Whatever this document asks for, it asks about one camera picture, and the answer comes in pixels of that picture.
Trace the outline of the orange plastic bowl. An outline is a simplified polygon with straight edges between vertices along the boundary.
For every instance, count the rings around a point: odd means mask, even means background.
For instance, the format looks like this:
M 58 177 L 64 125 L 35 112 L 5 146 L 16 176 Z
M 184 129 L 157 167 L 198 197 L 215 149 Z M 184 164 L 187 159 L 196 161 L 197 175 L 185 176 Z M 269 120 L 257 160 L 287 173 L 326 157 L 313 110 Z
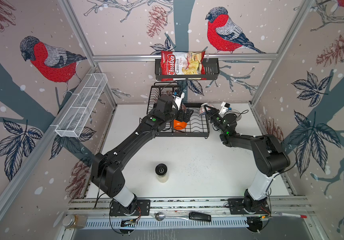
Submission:
M 187 127 L 187 123 L 186 122 L 179 122 L 177 120 L 174 120 L 174 129 L 175 130 L 184 130 Z

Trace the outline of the black wire dish rack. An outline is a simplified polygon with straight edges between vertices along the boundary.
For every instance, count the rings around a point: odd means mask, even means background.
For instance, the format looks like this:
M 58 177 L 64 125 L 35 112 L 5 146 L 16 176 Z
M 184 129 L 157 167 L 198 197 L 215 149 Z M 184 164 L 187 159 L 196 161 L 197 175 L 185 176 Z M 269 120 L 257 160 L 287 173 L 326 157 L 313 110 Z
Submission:
M 178 101 L 182 101 L 186 94 L 177 83 L 155 83 L 151 86 L 147 114 L 156 106 L 161 96 L 171 96 Z M 200 114 L 200 107 L 201 104 L 199 103 L 181 103 L 177 118 L 167 123 L 166 127 L 157 136 L 207 139 L 210 135 L 209 122 L 204 115 Z

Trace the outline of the blue geometric patterned bowl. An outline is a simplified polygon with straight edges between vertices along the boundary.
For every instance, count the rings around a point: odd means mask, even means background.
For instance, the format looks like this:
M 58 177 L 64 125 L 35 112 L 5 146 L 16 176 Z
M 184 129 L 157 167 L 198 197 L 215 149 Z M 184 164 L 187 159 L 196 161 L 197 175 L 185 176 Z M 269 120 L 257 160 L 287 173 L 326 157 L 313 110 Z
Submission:
M 201 105 L 200 107 L 200 115 L 204 116 L 206 114 L 206 106 L 208 105 L 208 103 L 204 103 Z

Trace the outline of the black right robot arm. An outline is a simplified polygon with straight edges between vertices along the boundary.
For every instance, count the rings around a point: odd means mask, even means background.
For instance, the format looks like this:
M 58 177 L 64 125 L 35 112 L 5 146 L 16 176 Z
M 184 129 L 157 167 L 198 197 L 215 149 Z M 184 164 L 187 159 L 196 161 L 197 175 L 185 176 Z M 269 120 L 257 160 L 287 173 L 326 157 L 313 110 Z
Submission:
M 280 141 L 273 135 L 249 136 L 237 133 L 235 114 L 222 117 L 218 109 L 208 105 L 204 106 L 204 110 L 209 121 L 220 130 L 223 145 L 252 151 L 258 171 L 244 193 L 243 205 L 249 214 L 262 210 L 267 204 L 267 193 L 272 181 L 290 166 L 290 159 Z

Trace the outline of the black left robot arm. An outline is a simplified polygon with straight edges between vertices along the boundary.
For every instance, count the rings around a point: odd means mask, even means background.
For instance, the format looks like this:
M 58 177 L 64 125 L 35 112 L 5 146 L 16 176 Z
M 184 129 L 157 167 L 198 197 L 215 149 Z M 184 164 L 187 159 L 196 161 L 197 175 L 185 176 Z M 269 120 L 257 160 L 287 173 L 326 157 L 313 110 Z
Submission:
M 163 95 L 154 108 L 140 121 L 138 127 L 122 143 L 106 154 L 94 156 L 91 182 L 107 196 L 117 201 L 128 214 L 137 208 L 137 196 L 125 185 L 122 170 L 147 142 L 173 121 L 189 122 L 194 111 L 182 110 L 177 97 Z

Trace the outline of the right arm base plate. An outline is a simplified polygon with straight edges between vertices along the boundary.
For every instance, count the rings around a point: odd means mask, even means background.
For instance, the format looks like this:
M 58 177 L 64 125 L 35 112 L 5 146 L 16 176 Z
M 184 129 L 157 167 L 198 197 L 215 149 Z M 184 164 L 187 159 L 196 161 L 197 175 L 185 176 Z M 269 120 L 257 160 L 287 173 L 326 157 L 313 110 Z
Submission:
M 231 215 L 269 215 L 271 213 L 267 198 L 260 201 L 231 198 L 228 199 L 226 206 L 229 208 Z

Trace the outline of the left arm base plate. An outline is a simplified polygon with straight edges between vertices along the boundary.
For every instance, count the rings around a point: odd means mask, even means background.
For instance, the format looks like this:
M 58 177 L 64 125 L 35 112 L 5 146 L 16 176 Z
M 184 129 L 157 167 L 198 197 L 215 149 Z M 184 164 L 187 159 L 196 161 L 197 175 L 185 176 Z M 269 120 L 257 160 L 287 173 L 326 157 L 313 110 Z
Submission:
M 135 199 L 128 207 L 124 207 L 118 201 L 112 200 L 110 216 L 124 217 L 124 216 L 148 216 L 150 214 L 150 200 Z

